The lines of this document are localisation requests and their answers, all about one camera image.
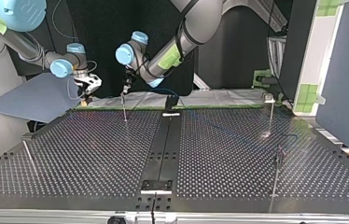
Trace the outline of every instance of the perforated metal table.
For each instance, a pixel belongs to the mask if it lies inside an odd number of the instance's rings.
[[[0,209],[349,214],[349,157],[283,108],[73,111],[0,157]]]

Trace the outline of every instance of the black background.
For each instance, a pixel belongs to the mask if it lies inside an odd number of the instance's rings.
[[[65,53],[65,46],[76,40],[55,31],[51,15],[58,0],[47,3],[47,19],[33,35],[46,49]],[[289,20],[293,0],[275,3]],[[130,39],[133,31],[149,35],[147,53],[154,56],[174,36],[181,20],[169,0],[63,0],[55,15],[58,28],[67,35],[77,34],[88,59],[99,64],[94,74],[104,84],[95,93],[98,97],[118,96],[122,91],[124,67],[115,59],[115,51]],[[190,54],[160,88],[188,95],[193,89],[194,72],[214,89],[250,88],[254,71],[269,68],[267,33],[266,22],[250,8],[233,8],[223,17],[215,37]],[[41,68],[22,62],[16,53],[11,56],[20,76],[41,73]],[[132,91],[149,89],[139,79]]]

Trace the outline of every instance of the hole pattern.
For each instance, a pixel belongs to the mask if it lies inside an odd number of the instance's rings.
[[[0,165],[0,195],[134,197],[161,113],[75,112]]]

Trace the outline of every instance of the light blue joint cap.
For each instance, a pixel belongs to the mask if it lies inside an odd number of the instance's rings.
[[[148,85],[150,87],[152,87],[152,88],[157,88],[162,83],[163,80],[164,80],[163,77],[162,78],[157,78],[154,81],[149,82]]]
[[[67,77],[73,74],[73,65],[67,60],[58,59],[53,61],[50,70],[56,77]]]
[[[0,18],[8,29],[17,32],[35,30],[46,17],[46,0],[1,0]]]
[[[121,45],[116,51],[116,58],[119,63],[129,65],[133,62],[134,52],[129,44]]]
[[[132,34],[132,40],[138,41],[142,44],[147,45],[148,44],[148,35],[146,35],[143,32],[135,31]]]
[[[84,45],[82,44],[73,43],[73,44],[67,45],[67,52],[85,54],[85,48],[84,48]]]

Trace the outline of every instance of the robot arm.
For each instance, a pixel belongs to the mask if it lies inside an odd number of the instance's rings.
[[[151,61],[145,55],[148,36],[144,33],[134,32],[132,39],[118,48],[117,60],[131,70],[127,74],[133,74],[126,81],[124,93],[136,75],[152,88],[159,86],[168,70],[177,67],[187,54],[213,37],[221,22],[222,0],[172,0],[172,3],[185,19],[176,36]]]
[[[44,20],[46,0],[0,0],[0,18],[7,24],[7,30],[0,39],[14,49],[20,58],[44,68],[49,68],[56,77],[74,75],[79,94],[88,98],[101,85],[102,80],[89,74],[84,46],[73,43],[67,46],[64,55],[45,51],[37,40],[27,32],[36,29]]]

